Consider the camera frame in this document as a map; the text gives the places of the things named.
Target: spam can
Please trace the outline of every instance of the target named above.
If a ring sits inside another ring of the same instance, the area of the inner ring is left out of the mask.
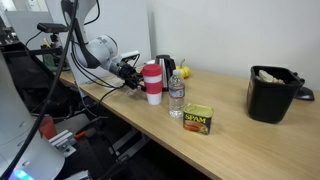
[[[210,133],[213,109],[207,106],[186,104],[183,107],[183,127],[203,134]]]

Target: black bin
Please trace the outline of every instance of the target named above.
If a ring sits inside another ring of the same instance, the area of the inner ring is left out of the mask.
[[[285,84],[263,82],[256,78],[264,70]],[[251,78],[247,92],[249,116],[258,121],[278,123],[286,114],[296,92],[303,85],[301,80],[288,69],[270,66],[251,67]]]

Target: blue light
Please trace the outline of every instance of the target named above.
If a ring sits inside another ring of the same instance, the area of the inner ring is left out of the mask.
[[[31,176],[29,176],[26,172],[22,170],[15,171],[14,175],[20,180],[34,180]]]

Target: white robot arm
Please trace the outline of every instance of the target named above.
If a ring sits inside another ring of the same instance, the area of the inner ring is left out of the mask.
[[[107,35],[101,35],[90,42],[87,41],[84,20],[95,5],[96,0],[79,0],[74,29],[75,38],[73,39],[74,43],[77,44],[74,55],[77,57],[78,62],[83,67],[90,69],[100,66],[123,79],[130,88],[144,90],[145,88],[139,84],[143,80],[142,75],[128,64],[130,60],[138,60],[140,56],[138,51],[118,55],[117,43]],[[73,6],[73,0],[61,1],[61,8],[67,25],[71,21]]]

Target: bottle label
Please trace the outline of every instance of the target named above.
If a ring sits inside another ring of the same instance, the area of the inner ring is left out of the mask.
[[[169,96],[171,98],[183,98],[184,97],[184,88],[179,89],[169,89]]]

